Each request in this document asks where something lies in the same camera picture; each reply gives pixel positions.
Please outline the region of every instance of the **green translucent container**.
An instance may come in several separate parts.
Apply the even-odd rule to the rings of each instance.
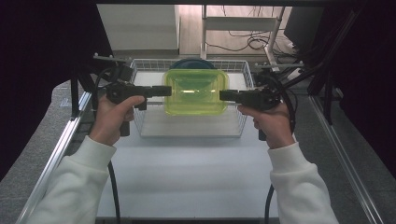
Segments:
[[[219,91],[227,90],[228,75],[218,69],[170,69],[163,75],[163,84],[172,87],[172,96],[164,99],[169,115],[220,115],[227,103],[219,99]]]

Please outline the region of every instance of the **person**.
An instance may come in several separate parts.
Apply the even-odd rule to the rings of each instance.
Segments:
[[[114,105],[105,96],[100,99],[91,133],[74,155],[62,159],[28,223],[95,222],[119,128],[123,121],[134,119],[133,106],[143,101],[142,96],[133,96]],[[255,128],[267,135],[280,223],[338,223],[317,166],[305,159],[291,134],[286,105],[265,112],[243,105],[238,110],[253,117]]]

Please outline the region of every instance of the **person's left hand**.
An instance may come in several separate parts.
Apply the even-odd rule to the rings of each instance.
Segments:
[[[140,105],[144,101],[143,96],[132,96],[115,105],[103,96],[99,100],[90,138],[95,142],[113,146],[120,139],[121,124],[134,119],[134,105]]]

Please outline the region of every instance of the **wire basket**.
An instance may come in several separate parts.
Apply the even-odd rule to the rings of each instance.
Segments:
[[[163,84],[163,74],[178,60],[135,59],[131,81],[136,86]],[[246,61],[208,60],[227,73],[231,90],[250,90],[253,79]],[[163,97],[148,99],[148,109],[134,111],[134,122],[142,137],[240,137],[246,116],[235,103],[228,103],[225,112],[217,116],[170,116],[164,112]]]

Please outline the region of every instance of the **forearm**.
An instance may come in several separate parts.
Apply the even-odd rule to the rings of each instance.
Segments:
[[[86,137],[78,152],[64,157],[51,175],[28,223],[94,223],[115,150]]]
[[[315,164],[308,162],[298,143],[268,151],[274,170],[271,181],[278,200],[280,222],[338,223],[329,191]]]

